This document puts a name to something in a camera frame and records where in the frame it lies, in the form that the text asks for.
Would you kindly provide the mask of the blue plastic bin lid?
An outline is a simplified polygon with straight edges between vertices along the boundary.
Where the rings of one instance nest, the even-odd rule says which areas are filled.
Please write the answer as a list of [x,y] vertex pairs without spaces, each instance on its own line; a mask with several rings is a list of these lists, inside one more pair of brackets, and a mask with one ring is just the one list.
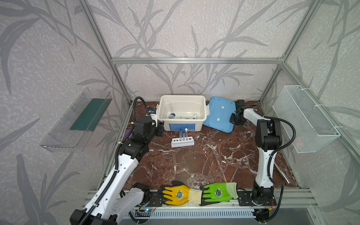
[[212,97],[208,106],[209,115],[203,124],[225,133],[231,133],[234,125],[230,122],[230,118],[236,111],[235,102],[221,97]]

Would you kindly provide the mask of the white test tube rack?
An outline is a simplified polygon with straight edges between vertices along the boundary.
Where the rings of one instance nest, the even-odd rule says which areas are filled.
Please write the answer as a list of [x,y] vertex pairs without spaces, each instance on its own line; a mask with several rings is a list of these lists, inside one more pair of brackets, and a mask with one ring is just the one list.
[[171,141],[172,148],[187,147],[194,145],[195,145],[195,141],[191,136],[185,138],[173,138]]

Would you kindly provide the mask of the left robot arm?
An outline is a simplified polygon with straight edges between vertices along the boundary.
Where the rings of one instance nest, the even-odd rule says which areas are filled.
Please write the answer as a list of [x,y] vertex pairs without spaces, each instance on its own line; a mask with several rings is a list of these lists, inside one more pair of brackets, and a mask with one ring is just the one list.
[[156,108],[145,107],[146,116],[136,118],[130,133],[118,143],[115,164],[95,196],[82,210],[70,216],[72,225],[118,225],[138,205],[150,197],[147,185],[136,183],[129,192],[120,196],[123,187],[141,159],[149,151],[154,137],[162,137],[164,124],[157,119]]

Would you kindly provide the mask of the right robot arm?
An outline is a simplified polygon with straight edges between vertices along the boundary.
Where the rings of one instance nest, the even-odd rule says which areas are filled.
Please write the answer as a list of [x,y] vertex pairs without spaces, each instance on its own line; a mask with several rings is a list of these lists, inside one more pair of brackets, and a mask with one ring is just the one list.
[[[244,100],[235,101],[235,113],[230,117],[234,125],[244,125],[249,121],[256,125],[255,143],[259,150],[258,172],[252,189],[252,200],[260,201],[273,198],[273,169],[276,154],[288,147],[296,138],[296,130],[290,122],[270,116],[261,116],[254,108],[248,107]],[[289,142],[282,144],[281,123],[287,124],[292,130]]]

